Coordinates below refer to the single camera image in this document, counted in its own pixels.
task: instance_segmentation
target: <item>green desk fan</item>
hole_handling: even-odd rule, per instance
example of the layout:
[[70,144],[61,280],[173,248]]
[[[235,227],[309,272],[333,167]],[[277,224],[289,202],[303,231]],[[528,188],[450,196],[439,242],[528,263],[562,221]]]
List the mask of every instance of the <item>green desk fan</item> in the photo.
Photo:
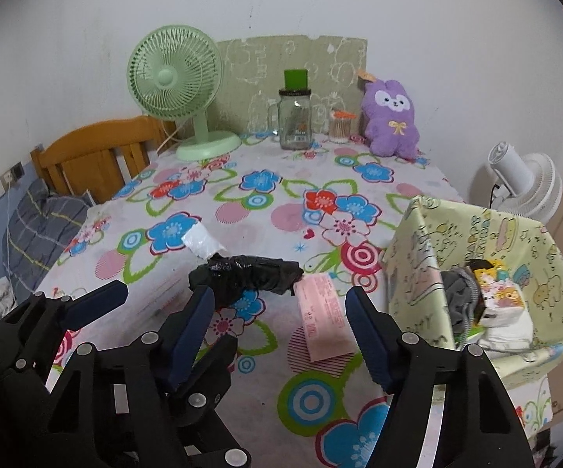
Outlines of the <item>green desk fan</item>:
[[209,131],[206,108],[223,76],[214,41],[190,26],[164,26],[134,49],[127,70],[134,100],[150,116],[165,121],[193,118],[195,136],[177,148],[177,158],[196,161],[220,156],[240,146],[230,131]]

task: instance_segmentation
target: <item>small glass cup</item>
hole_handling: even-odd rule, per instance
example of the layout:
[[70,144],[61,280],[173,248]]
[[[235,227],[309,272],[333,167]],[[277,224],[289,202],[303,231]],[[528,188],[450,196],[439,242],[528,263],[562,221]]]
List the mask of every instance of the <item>small glass cup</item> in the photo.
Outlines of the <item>small glass cup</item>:
[[329,113],[329,140],[336,144],[346,144],[351,139],[351,121],[355,114],[344,111]]

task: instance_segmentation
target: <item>wall outlet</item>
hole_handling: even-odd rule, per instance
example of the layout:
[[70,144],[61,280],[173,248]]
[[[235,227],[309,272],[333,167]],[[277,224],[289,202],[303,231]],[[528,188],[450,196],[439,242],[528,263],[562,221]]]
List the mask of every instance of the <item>wall outlet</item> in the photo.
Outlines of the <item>wall outlet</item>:
[[23,165],[18,162],[16,165],[8,169],[4,174],[0,176],[0,182],[4,191],[8,191],[11,186],[17,184],[17,181],[25,175],[23,170]]

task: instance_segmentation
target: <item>blue gripper pad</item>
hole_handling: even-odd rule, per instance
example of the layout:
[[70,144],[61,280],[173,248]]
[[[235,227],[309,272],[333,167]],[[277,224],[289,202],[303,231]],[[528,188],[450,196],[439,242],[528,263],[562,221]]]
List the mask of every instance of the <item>blue gripper pad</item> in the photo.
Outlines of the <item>blue gripper pad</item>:
[[69,301],[59,324],[65,330],[79,331],[123,305],[127,295],[127,285],[115,279],[75,301]]
[[404,380],[397,339],[401,330],[387,313],[380,313],[361,287],[346,292],[346,316],[370,376],[384,392],[396,392]]
[[201,343],[214,315],[214,292],[198,286],[186,307],[170,315],[158,331],[160,352],[168,363],[158,375],[169,391],[175,391],[192,371]]

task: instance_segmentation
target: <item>black plastic bag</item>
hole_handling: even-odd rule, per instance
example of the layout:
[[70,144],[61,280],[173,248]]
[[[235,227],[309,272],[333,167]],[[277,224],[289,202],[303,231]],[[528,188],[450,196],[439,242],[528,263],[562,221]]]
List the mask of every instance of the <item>black plastic bag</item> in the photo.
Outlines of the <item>black plastic bag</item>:
[[302,275],[298,262],[249,255],[226,258],[217,253],[210,257],[207,264],[191,271],[188,282],[190,290],[198,285],[210,287],[217,308],[221,308],[239,300],[244,290],[284,294]]

